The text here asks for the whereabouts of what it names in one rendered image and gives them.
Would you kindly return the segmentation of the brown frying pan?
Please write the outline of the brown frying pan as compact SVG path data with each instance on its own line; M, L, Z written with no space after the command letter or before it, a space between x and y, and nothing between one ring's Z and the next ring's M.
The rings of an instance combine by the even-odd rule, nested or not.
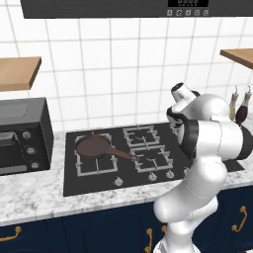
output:
M138 160L138 157L135 155L113 148L110 141L99 134L81 137L76 142L76 152L88 158L99 158L105 154L111 154L133 161Z

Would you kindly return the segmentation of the black gas hob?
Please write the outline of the black gas hob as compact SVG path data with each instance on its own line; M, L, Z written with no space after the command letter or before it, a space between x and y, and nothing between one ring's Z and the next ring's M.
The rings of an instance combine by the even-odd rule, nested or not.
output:
M116 155L86 158L76 152L76 142L84 136L99 134L106 137L112 147L138 157L131 161ZM190 172L185 176L184 167ZM174 178L166 177L171 170ZM157 179L151 182L149 173ZM118 187L115 180L124 183ZM168 123L122 126L69 132L65 139L64 185L65 197L128 187L144 186L186 179L191 186L203 191L207 181L181 150L177 136Z

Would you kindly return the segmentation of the black toaster oven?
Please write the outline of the black toaster oven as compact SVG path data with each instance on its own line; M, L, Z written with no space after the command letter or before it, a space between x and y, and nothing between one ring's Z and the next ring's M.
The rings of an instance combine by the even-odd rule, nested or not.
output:
M10 131L16 142L0 146L0 176L50 169L54 137L46 98L0 101L0 132ZM24 139L24 131L29 131L31 138ZM28 154L28 147L36 153ZM38 170L31 168L33 162L39 162Z

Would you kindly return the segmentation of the navy cupboard door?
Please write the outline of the navy cupboard door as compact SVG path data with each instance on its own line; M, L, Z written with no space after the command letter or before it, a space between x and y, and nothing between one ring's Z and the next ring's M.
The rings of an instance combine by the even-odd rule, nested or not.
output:
M253 250L253 186L223 190L217 195L218 209L195 230L193 242L201 253L246 253ZM231 226L240 224L246 206L247 219L240 232Z
M0 253L69 253L61 220L0 226Z
M163 235L153 203L70 215L63 225L70 253L145 253L146 229L152 248Z

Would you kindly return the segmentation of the pale oil bottle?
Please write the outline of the pale oil bottle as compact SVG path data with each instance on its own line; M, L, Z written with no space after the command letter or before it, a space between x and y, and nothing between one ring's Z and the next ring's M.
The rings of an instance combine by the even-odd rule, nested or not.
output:
M235 92L232 93L230 104L229 104L229 108L230 108L229 117L232 121L234 121L234 119L235 119L235 106L236 106L236 101L238 99L238 95L239 94L238 94L238 91L237 91L237 87L235 86Z

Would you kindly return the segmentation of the dark vinegar bottle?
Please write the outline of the dark vinegar bottle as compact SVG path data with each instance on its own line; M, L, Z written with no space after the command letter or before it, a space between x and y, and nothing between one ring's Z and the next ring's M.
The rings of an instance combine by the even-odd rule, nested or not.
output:
M241 125L247 118L248 104L251 96L252 96L251 89L248 89L248 91L244 95L243 102L241 103L240 107L238 108L235 114L235 122L238 125Z

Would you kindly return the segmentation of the dark range hood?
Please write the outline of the dark range hood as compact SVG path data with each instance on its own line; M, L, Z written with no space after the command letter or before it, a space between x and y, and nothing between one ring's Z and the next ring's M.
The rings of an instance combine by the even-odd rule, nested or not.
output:
M253 0L20 0L25 19L253 17Z

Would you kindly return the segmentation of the wooden wall shelf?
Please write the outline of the wooden wall shelf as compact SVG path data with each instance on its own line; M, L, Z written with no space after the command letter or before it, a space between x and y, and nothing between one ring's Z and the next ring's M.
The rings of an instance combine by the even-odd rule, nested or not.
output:
M0 58L0 92L30 90L42 64L42 58Z
M253 48L222 49L219 54L253 70Z

